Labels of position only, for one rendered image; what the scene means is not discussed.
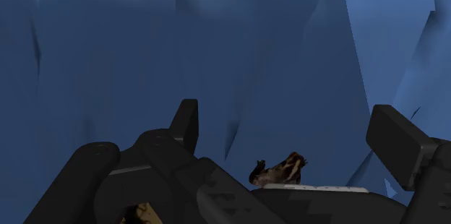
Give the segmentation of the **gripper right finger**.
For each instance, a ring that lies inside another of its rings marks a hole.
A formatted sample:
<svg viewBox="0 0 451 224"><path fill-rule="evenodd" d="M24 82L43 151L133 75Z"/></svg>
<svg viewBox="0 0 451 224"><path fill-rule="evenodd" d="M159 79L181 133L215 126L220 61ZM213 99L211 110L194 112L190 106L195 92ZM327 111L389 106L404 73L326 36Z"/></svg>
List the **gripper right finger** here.
<svg viewBox="0 0 451 224"><path fill-rule="evenodd" d="M451 141L429 137L391 105L375 105L366 142L413 196L400 224L451 224Z"/></svg>

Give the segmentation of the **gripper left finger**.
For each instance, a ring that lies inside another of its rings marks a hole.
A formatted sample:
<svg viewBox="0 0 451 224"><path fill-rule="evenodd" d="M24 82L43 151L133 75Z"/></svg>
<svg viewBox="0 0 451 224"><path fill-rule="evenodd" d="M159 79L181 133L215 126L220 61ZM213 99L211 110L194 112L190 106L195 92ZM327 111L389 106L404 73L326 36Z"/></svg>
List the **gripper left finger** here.
<svg viewBox="0 0 451 224"><path fill-rule="evenodd" d="M74 151L23 224L120 224L148 203L163 224L286 224L209 158L196 158L198 102L127 150L93 142Z"/></svg>

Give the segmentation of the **tan brown patterned object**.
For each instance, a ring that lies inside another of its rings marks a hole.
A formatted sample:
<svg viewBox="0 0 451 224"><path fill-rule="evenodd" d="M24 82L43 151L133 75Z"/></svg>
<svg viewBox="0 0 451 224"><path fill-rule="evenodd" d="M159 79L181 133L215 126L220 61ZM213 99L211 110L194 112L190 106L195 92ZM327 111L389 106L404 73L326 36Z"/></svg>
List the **tan brown patterned object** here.
<svg viewBox="0 0 451 224"><path fill-rule="evenodd" d="M149 202L130 206L120 224L163 224Z"/></svg>

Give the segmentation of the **dark brown animal figure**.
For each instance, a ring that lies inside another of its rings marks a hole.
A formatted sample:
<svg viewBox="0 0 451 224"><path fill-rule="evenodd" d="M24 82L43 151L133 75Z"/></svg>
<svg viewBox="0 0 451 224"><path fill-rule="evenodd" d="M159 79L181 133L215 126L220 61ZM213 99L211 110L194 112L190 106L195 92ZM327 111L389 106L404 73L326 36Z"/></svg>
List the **dark brown animal figure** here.
<svg viewBox="0 0 451 224"><path fill-rule="evenodd" d="M258 160L254 170L249 174L249 183L258 187L267 184L300 184L301 170L308 160L297 152L292 152L277 165L266 168L265 160Z"/></svg>

